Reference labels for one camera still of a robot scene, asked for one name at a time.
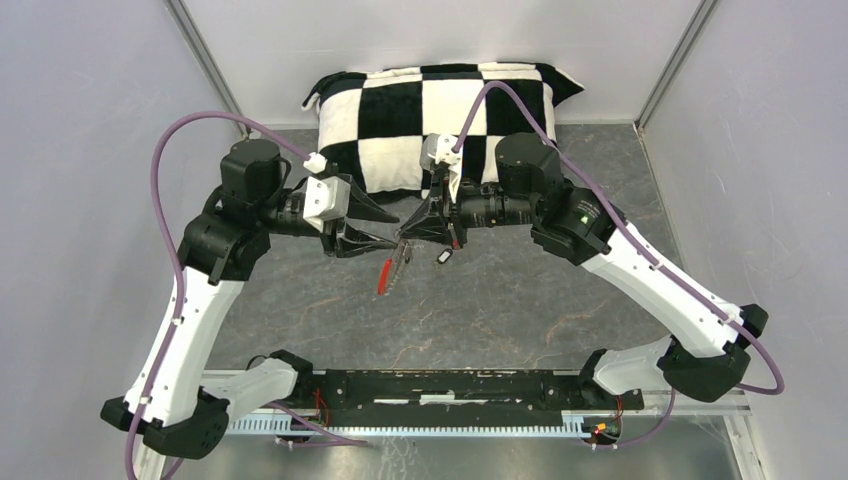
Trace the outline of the key with black tag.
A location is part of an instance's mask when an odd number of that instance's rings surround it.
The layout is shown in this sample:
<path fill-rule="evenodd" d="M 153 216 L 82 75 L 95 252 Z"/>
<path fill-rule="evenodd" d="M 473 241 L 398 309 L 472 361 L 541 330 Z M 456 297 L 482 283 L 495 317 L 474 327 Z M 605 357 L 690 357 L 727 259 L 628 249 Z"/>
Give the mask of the key with black tag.
<path fill-rule="evenodd" d="M 455 250 L 453 248 L 445 248 L 442 250 L 436 257 L 436 262 L 439 265 L 446 264 L 454 255 Z"/>

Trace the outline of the metal key organizer red handle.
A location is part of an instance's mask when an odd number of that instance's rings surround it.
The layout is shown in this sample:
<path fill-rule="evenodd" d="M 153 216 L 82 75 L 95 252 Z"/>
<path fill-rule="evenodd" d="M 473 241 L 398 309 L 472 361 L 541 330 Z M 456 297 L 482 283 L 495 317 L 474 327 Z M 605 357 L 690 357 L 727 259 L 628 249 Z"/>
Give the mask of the metal key organizer red handle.
<path fill-rule="evenodd" d="M 391 256 L 383 264 L 377 284 L 378 295 L 383 296 L 389 293 L 411 263 L 412 257 L 412 243 L 406 239 L 400 240 Z"/>

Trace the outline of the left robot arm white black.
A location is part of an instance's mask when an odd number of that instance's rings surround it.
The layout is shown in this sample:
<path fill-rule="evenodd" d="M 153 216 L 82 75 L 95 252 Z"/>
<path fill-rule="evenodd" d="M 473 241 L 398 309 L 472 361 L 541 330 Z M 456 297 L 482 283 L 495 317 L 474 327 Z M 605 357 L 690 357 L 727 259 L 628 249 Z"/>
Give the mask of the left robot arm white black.
<path fill-rule="evenodd" d="M 174 291 L 155 344 L 127 393 L 106 401 L 101 416 L 165 456 L 197 460 L 229 424 L 277 400 L 306 405 L 314 394 L 309 362 L 274 353 L 219 384 L 202 376 L 222 322 L 272 235 L 315 237 L 324 252 L 349 258 L 393 249 L 353 220 L 392 223 L 351 176 L 318 155 L 300 189 L 285 184 L 290 165 L 266 139 L 235 143 L 220 163 L 221 182 L 176 247 Z"/>

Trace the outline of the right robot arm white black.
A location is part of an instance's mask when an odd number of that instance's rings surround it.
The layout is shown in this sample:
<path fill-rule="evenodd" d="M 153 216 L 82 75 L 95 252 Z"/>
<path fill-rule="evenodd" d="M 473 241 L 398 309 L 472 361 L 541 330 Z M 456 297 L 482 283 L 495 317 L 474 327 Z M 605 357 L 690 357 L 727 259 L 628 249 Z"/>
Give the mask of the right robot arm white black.
<path fill-rule="evenodd" d="M 459 249 L 471 228 L 529 225 L 533 242 L 617 287 L 668 330 L 655 342 L 626 350 L 600 349 L 584 364 L 580 400 L 602 408 L 636 389 L 673 389 L 713 402 L 738 387 L 748 349 L 767 324 L 755 304 L 739 306 L 696 283 L 660 254 L 616 207 L 575 185 L 558 150 L 530 133 L 505 137 L 495 149 L 497 179 L 462 177 L 455 138 L 432 134 L 420 165 L 429 192 L 400 229 L 406 240 Z"/>

